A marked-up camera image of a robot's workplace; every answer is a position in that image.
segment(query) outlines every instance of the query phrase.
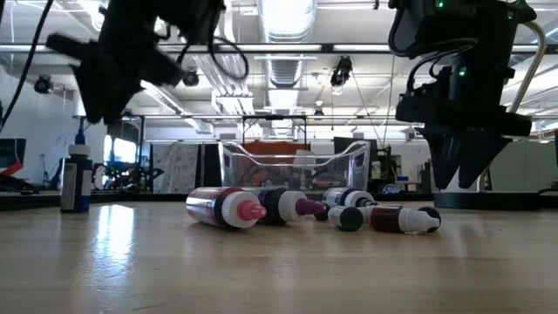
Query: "black equipment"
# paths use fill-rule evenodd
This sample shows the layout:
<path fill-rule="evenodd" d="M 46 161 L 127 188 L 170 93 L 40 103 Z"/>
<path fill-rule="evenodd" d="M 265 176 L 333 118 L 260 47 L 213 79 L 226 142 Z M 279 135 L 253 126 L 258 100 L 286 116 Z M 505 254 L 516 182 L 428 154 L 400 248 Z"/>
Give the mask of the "black equipment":
<path fill-rule="evenodd" d="M 352 72 L 352 61 L 350 57 L 342 56 L 335 67 L 333 75 L 331 75 L 331 86 L 341 87 L 347 83 L 350 78 L 350 73 Z"/>
<path fill-rule="evenodd" d="M 436 187 L 447 188 L 459 171 L 459 186 L 469 188 L 512 140 L 528 136 L 531 120 L 507 113 L 500 105 L 504 84 L 514 76 L 508 67 L 518 24 L 536 19 L 524 0 L 390 0 L 397 9 L 389 46 L 399 57 L 423 57 L 411 70 L 400 95 L 396 119 L 425 123 L 417 128 L 432 154 Z M 451 64 L 414 86 L 426 63 Z"/>
<path fill-rule="evenodd" d="M 112 0 L 107 9 L 99 10 L 105 22 L 98 42 L 84 44 L 53 34 L 46 46 L 81 61 L 72 68 L 87 120 L 99 123 L 104 119 L 110 124 L 120 119 L 132 96 L 143 90 L 142 80 L 177 85 L 184 78 L 181 58 L 177 63 L 157 48 L 161 39 L 170 38 L 170 25 L 187 39 L 183 53 L 192 44 L 208 44 L 212 52 L 214 29 L 223 9 L 222 0 Z M 168 23 L 164 37 L 153 31 L 157 17 Z"/>
<path fill-rule="evenodd" d="M 40 94 L 49 94 L 52 92 L 52 82 L 50 75 L 39 75 L 37 82 L 35 82 L 35 92 Z"/>
<path fill-rule="evenodd" d="M 198 71 L 196 69 L 188 69 L 184 78 L 182 78 L 182 83 L 188 87 L 197 86 L 200 83 L 200 76 L 198 76 Z"/>

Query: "bottle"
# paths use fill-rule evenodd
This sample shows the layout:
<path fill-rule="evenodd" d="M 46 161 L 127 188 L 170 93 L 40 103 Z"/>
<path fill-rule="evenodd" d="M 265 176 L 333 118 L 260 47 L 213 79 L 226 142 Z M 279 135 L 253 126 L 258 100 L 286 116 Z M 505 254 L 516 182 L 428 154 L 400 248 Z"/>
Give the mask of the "bottle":
<path fill-rule="evenodd" d="M 356 208 L 377 205 L 370 193 L 355 188 L 330 188 L 323 194 L 323 200 Z"/>
<path fill-rule="evenodd" d="M 430 207 L 419 209 L 376 206 L 371 210 L 371 226 L 392 233 L 432 233 L 442 223 L 439 212 Z"/>
<path fill-rule="evenodd" d="M 60 190 L 60 210 L 64 213 L 89 211 L 93 161 L 87 157 L 91 149 L 85 144 L 84 130 L 78 129 L 73 145 L 68 148 L 70 158 L 64 159 Z"/>
<path fill-rule="evenodd" d="M 364 224 L 370 226 L 371 224 L 371 214 L 372 214 L 372 210 L 374 208 L 376 208 L 378 205 L 372 205 L 372 206 L 367 206 L 367 207 L 362 207 L 362 208 L 358 208 L 358 210 L 361 211 L 361 213 L 363 213 L 363 218 L 364 218 Z M 399 205 L 391 205 L 391 206 L 386 206 L 386 205 L 382 205 L 381 208 L 393 208 L 393 209 L 400 209 L 403 208 L 402 206 Z"/>
<path fill-rule="evenodd" d="M 231 231 L 250 228 L 267 214 L 241 188 L 197 188 L 186 199 L 186 211 L 198 222 Z"/>
<path fill-rule="evenodd" d="M 358 208 L 335 206 L 328 212 L 330 222 L 342 231 L 359 230 L 364 223 L 363 213 Z"/>
<path fill-rule="evenodd" d="M 328 213 L 330 212 L 330 209 L 337 206 L 336 203 L 331 201 L 324 201 L 323 205 L 325 205 L 325 211 L 322 213 L 314 214 L 314 218 L 316 218 L 316 220 L 319 222 L 327 222 L 329 220 Z"/>
<path fill-rule="evenodd" d="M 306 215 L 325 211 L 326 206 L 318 201 L 310 201 L 303 192 L 288 191 L 286 188 L 244 188 L 256 195 L 268 213 L 260 223 L 281 226 L 287 222 L 300 222 Z"/>

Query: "pipe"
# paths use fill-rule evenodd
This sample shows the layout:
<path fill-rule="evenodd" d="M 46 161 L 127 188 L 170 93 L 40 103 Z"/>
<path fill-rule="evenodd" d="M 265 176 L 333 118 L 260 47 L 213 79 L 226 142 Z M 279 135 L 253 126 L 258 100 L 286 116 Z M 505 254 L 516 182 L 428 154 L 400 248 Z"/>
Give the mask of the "pipe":
<path fill-rule="evenodd" d="M 520 107 L 521 101 L 525 97 L 527 93 L 527 89 L 529 85 L 531 85 L 531 81 L 533 80 L 534 75 L 541 64 L 542 58 L 544 57 L 544 53 L 547 49 L 547 35 L 544 30 L 535 22 L 528 22 L 524 24 L 527 26 L 531 31 L 533 31 L 538 37 L 538 50 L 537 53 L 534 55 L 533 63 L 529 66 L 529 70 L 527 70 L 527 74 L 525 74 L 525 78 L 523 82 L 521 82 L 521 86 L 519 91 L 517 91 L 517 95 L 515 96 L 514 102 L 509 110 L 511 113 L 517 113 L 517 110 Z"/>

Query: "wooden table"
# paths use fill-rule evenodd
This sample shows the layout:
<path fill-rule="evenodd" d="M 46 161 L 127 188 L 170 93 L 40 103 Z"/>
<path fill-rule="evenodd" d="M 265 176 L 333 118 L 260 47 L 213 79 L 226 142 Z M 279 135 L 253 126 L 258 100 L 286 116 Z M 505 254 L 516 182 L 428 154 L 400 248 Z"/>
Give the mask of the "wooden table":
<path fill-rule="evenodd" d="M 442 211 L 432 235 L 227 233 L 182 203 L 0 213 L 0 313 L 552 313 L 558 213 Z"/>

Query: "black cable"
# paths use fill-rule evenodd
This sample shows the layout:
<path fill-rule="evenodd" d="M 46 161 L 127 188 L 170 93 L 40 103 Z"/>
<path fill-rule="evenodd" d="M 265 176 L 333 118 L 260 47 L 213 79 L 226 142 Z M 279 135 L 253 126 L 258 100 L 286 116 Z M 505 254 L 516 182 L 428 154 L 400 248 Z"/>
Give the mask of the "black cable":
<path fill-rule="evenodd" d="M 35 35 L 33 36 L 33 41 L 31 43 L 31 49 L 29 50 L 29 56 L 27 56 L 27 61 L 25 62 L 24 70 L 21 73 L 21 78 L 19 78 L 19 83 L 17 84 L 16 92 L 14 93 L 14 97 L 11 99 L 10 105 L 6 110 L 6 114 L 2 118 L 2 123 L 0 124 L 0 133 L 2 133 L 3 128 L 6 126 L 6 121 L 11 115 L 12 110 L 14 110 L 14 106 L 19 99 L 19 95 L 21 94 L 22 89 L 24 88 L 25 80 L 27 79 L 27 74 L 29 73 L 29 69 L 31 68 L 31 63 L 33 61 L 33 56 L 35 55 L 35 50 L 37 49 L 38 40 L 41 36 L 41 31 L 43 30 L 44 21 L 51 10 L 51 6 L 54 0 L 47 0 L 46 5 L 44 6 L 43 13 L 38 20 L 37 29 L 35 30 Z"/>
<path fill-rule="evenodd" d="M 398 31 L 399 25 L 401 24 L 401 18 L 403 17 L 403 13 L 405 13 L 405 7 L 402 6 L 401 8 L 397 9 L 395 12 L 395 18 L 393 19 L 393 25 L 390 29 L 390 34 L 387 38 L 387 43 L 390 46 L 391 54 L 397 57 L 407 57 L 409 54 L 407 51 L 401 50 L 395 44 L 395 33 Z"/>
<path fill-rule="evenodd" d="M 447 57 L 449 55 L 453 55 L 456 53 L 460 53 L 463 51 L 467 51 L 469 49 L 473 48 L 473 45 L 466 45 L 457 49 L 453 49 L 450 51 L 446 51 L 446 52 L 440 52 L 437 53 L 435 55 L 432 55 L 430 57 L 426 57 L 423 58 L 422 60 L 420 60 L 415 66 L 412 67 L 411 71 L 409 72 L 409 78 L 407 79 L 407 92 L 412 92 L 414 91 L 414 83 L 415 83 L 415 74 L 417 73 L 417 71 L 419 70 L 419 68 L 422 65 L 425 65 L 428 62 L 431 62 L 433 60 L 436 59 L 442 59 L 443 57 Z"/>
<path fill-rule="evenodd" d="M 216 8 L 217 10 L 220 10 L 219 6 L 214 6 L 214 8 Z M 215 25 L 215 22 L 216 22 L 215 19 L 219 16 L 217 13 L 218 12 L 211 12 L 211 10 L 206 10 L 204 12 L 204 14 L 202 15 L 204 18 L 202 18 L 201 20 L 206 20 L 207 15 L 211 14 L 209 25 Z M 233 49 L 236 52 L 238 52 L 238 54 L 242 58 L 242 62 L 244 63 L 244 73 L 242 75 L 240 75 L 240 76 L 234 75 L 233 73 L 227 71 L 225 69 L 225 67 L 217 61 L 217 58 L 216 58 L 215 52 L 214 52 L 214 40 L 215 39 L 220 40 L 223 43 L 230 45 L 231 47 L 233 47 Z M 182 61 L 184 61 L 184 57 L 186 56 L 186 52 L 187 52 L 188 48 L 190 48 L 191 45 L 192 44 L 188 42 L 184 46 L 182 51 L 180 52 L 179 57 L 176 59 L 176 62 L 179 65 L 182 65 Z M 219 71 L 222 72 L 223 74 L 225 74 L 226 76 L 228 76 L 228 77 L 230 77 L 234 80 L 244 80 L 245 78 L 248 77 L 248 75 L 250 73 L 250 67 L 249 67 L 248 58 L 246 58 L 246 55 L 244 55 L 244 53 L 241 51 L 241 49 L 235 43 L 231 42 L 230 40 L 228 40 L 226 38 L 215 36 L 211 27 L 209 28 L 209 33 L 208 33 L 208 52 L 209 52 L 209 55 L 211 56 L 211 59 L 213 60 L 213 62 L 217 66 L 217 68 L 219 69 Z"/>
<path fill-rule="evenodd" d="M 432 65 L 430 65 L 430 69 L 428 70 L 428 74 L 431 76 L 431 78 L 433 79 L 437 79 L 438 75 L 436 75 L 436 73 L 434 73 L 434 66 L 441 60 L 442 58 L 437 58 L 436 60 L 434 60 L 434 62 L 432 62 Z"/>

